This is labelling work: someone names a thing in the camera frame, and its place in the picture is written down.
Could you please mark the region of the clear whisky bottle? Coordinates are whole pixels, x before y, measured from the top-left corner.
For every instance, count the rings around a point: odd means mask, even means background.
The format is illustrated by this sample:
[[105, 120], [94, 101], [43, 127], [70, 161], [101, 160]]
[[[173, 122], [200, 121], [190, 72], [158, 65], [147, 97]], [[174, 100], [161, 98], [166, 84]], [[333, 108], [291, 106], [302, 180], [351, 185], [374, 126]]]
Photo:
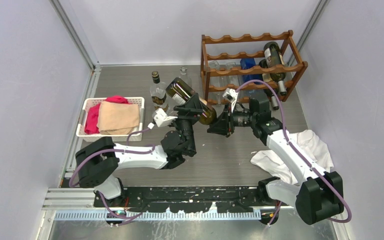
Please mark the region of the clear whisky bottle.
[[167, 100], [166, 87], [167, 84], [162, 82], [158, 71], [151, 73], [153, 84], [150, 86], [150, 95], [155, 110], [162, 109], [164, 112], [169, 112], [169, 102]]

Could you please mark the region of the dark green wine bottle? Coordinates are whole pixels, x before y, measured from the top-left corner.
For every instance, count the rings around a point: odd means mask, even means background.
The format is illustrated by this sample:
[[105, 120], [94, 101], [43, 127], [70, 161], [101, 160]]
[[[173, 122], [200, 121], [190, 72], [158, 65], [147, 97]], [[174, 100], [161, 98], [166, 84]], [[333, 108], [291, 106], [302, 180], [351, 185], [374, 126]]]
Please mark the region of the dark green wine bottle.
[[[267, 61], [265, 58], [263, 58], [260, 62], [259, 62], [259, 66], [264, 68], [264, 69], [267, 69], [268, 68], [268, 64], [267, 64]], [[269, 73], [263, 73], [262, 74], [262, 79], [264, 82], [266, 83], [270, 83], [272, 82], [272, 78], [271, 78], [271, 75]], [[271, 102], [271, 106], [272, 106], [272, 109], [274, 111], [276, 110], [279, 110], [279, 104], [278, 104], [278, 101], [275, 97], [275, 95], [271, 92], [270, 89], [264, 89], [264, 92], [265, 94], [267, 95], [267, 97], [270, 99], [270, 102]]]

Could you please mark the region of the green wine bottle front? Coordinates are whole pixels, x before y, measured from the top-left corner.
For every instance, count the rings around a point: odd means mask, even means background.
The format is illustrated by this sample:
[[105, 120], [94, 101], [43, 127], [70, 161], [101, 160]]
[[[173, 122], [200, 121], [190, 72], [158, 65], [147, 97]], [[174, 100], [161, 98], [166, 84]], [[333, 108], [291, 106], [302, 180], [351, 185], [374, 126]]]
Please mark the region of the green wine bottle front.
[[[284, 65], [283, 58], [281, 57], [280, 47], [277, 42], [270, 41], [264, 45], [264, 56], [267, 66], [269, 68], [276, 65]], [[287, 95], [287, 88], [285, 87], [285, 72], [270, 73], [271, 79], [277, 83], [278, 91], [281, 96]]]

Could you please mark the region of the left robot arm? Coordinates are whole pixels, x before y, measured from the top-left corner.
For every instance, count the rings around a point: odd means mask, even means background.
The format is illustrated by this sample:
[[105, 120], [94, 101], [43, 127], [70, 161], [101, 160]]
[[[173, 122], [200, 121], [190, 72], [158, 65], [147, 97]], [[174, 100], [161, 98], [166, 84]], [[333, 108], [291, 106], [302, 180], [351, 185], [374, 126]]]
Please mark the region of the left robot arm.
[[186, 157], [194, 157], [197, 150], [193, 125], [203, 115], [206, 103], [195, 93], [174, 108], [177, 111], [175, 116], [157, 109], [147, 129], [174, 127], [164, 135], [159, 145], [129, 146], [114, 143], [111, 137], [101, 137], [92, 142], [75, 154], [76, 169], [69, 180], [69, 187], [93, 188], [113, 206], [121, 206], [126, 193], [122, 181], [113, 173], [131, 168], [170, 170], [184, 163]]

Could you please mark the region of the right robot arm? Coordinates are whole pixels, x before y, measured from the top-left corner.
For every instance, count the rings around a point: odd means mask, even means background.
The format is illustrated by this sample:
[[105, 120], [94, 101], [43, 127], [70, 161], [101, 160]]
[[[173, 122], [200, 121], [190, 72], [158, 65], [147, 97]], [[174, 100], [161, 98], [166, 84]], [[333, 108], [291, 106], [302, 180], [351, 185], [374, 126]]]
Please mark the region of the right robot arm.
[[236, 109], [236, 99], [227, 97], [228, 103], [211, 125], [208, 133], [229, 137], [236, 127], [250, 127], [254, 136], [283, 161], [297, 180], [286, 183], [279, 177], [259, 182], [257, 198], [263, 205], [275, 200], [283, 202], [297, 211], [308, 225], [322, 220], [334, 220], [334, 216], [347, 212], [347, 223], [352, 217], [349, 205], [344, 199], [343, 179], [335, 171], [327, 172], [319, 166], [290, 137], [283, 123], [272, 117], [267, 99], [251, 99], [249, 108]]

